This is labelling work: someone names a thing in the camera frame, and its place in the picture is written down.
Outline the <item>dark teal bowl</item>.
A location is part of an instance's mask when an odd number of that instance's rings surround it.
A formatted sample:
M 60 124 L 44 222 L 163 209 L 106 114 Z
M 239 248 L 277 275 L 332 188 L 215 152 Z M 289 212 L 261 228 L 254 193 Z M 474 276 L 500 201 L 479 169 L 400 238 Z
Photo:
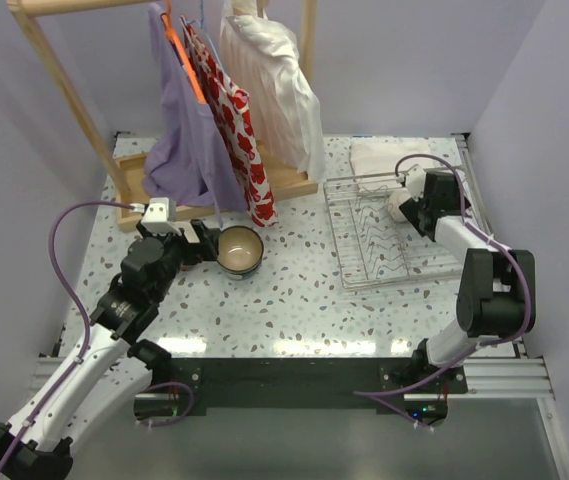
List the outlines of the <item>dark teal bowl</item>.
M 262 261 L 263 254 L 263 241 L 251 228 L 238 225 L 221 231 L 217 262 Z

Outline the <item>blue white dotted bowl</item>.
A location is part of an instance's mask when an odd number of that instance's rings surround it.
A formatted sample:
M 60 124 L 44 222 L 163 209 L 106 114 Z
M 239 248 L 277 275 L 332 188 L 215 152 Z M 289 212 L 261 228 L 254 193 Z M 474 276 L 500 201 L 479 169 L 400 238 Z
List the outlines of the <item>blue white dotted bowl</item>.
M 230 262 L 219 261 L 220 268 L 224 274 L 232 280 L 246 280 L 253 276 L 261 267 L 262 261 L 251 262 Z

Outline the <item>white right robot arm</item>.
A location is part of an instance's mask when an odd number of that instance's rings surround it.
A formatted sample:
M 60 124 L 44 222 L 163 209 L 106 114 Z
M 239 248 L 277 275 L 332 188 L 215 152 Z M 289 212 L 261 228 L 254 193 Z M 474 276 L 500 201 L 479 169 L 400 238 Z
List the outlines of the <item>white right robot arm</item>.
M 516 340 L 536 319 L 535 258 L 497 242 L 470 219 L 461 179 L 455 172 L 415 166 L 404 174 L 408 197 L 399 205 L 423 236 L 445 247 L 462 264 L 455 313 L 435 336 L 424 339 L 395 378 L 423 393 L 445 380 L 475 351 Z

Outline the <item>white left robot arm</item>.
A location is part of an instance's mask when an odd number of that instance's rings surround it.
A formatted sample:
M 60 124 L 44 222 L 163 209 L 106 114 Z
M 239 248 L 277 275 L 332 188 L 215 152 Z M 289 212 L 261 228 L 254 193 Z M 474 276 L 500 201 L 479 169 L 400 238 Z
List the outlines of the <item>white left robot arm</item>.
M 140 362 L 137 382 L 149 392 L 171 380 L 170 353 L 142 333 L 183 266 L 218 258 L 218 228 L 201 220 L 165 225 L 157 233 L 137 227 L 134 241 L 92 313 L 81 314 L 84 332 L 45 386 L 0 422 L 0 475 L 10 479 L 63 479 L 73 464 L 73 437 L 63 435 L 80 405 L 121 357 Z

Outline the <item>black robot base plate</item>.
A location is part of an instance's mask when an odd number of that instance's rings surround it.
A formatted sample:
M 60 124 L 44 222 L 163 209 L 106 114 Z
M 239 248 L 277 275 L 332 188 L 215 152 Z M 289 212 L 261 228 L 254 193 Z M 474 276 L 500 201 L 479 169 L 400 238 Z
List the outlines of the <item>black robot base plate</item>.
M 209 409 L 364 409 L 392 411 L 356 396 L 419 379 L 403 376 L 407 358 L 176 358 L 155 370 L 133 411 L 140 421 Z

